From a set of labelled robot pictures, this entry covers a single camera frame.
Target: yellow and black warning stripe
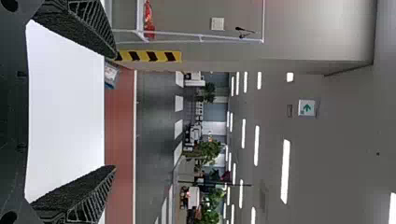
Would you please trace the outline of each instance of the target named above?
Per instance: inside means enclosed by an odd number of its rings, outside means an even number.
[[[181,63],[181,52],[170,50],[120,50],[116,62]]]

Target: gray floor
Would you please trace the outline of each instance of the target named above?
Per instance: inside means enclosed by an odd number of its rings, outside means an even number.
[[[173,181],[174,150],[182,139],[174,139],[175,122],[183,119],[182,112],[175,112],[175,94],[182,93],[175,73],[138,72],[136,223],[161,217]]]
[[[264,72],[257,90],[257,71],[249,72],[248,91],[231,100],[233,133],[230,148],[237,163],[232,191],[235,224],[388,224],[389,194],[396,191],[396,11],[395,0],[378,1],[375,64],[333,77]],[[318,117],[299,118],[299,99],[320,103]],[[287,118],[287,105],[294,117]],[[241,148],[241,123],[247,119],[246,148]],[[253,165],[254,128],[261,126],[259,166]],[[280,200],[283,139],[291,141],[289,202]],[[231,206],[227,210],[228,218]]]

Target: red fire extinguisher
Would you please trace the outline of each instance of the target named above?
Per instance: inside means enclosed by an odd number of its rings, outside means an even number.
[[[152,7],[149,0],[145,3],[145,31],[155,31],[154,21],[152,19]],[[155,34],[145,34],[148,39],[154,39]]]

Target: ceiling light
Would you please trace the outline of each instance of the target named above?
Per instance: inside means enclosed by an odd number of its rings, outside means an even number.
[[[228,171],[231,172],[231,160],[232,160],[232,153],[230,152],[230,155],[228,156]]]
[[[239,95],[239,72],[236,73],[235,95]]]
[[[244,74],[244,93],[248,92],[248,72]]]
[[[242,148],[245,148],[245,135],[246,135],[247,121],[242,119]]]
[[[280,186],[280,199],[284,204],[288,203],[289,166],[290,166],[290,141],[285,139],[283,140],[282,177],[281,177],[281,186]]]
[[[256,224],[256,208],[251,207],[251,221],[250,224]]]
[[[227,204],[226,203],[224,203],[224,205],[223,205],[223,218],[224,219],[227,218]]]
[[[233,163],[233,185],[235,185],[235,180],[236,180],[236,164],[234,162]]]
[[[235,213],[235,206],[231,205],[231,224],[233,224],[234,222],[234,218],[235,218],[234,213]]]
[[[228,146],[225,146],[225,160],[228,161]]]
[[[390,194],[389,224],[396,224],[396,193]]]
[[[227,128],[230,127],[230,111],[227,111]]]
[[[244,180],[241,179],[239,181],[239,208],[242,208],[242,204],[244,202]]]
[[[262,89],[262,72],[257,73],[257,90]]]
[[[230,133],[233,131],[233,113],[230,116]]]
[[[287,74],[286,74],[286,81],[287,81],[287,82],[292,82],[292,81],[294,81],[294,73],[287,73]]]
[[[260,143],[260,127],[256,125],[256,130],[254,132],[254,165],[259,165],[259,143]]]
[[[227,205],[230,205],[231,202],[231,187],[227,188]]]
[[[231,77],[231,96],[233,96],[233,77]]]

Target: white wall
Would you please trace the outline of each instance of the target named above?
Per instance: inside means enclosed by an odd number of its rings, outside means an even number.
[[[33,21],[26,34],[31,202],[104,164],[104,58]]]

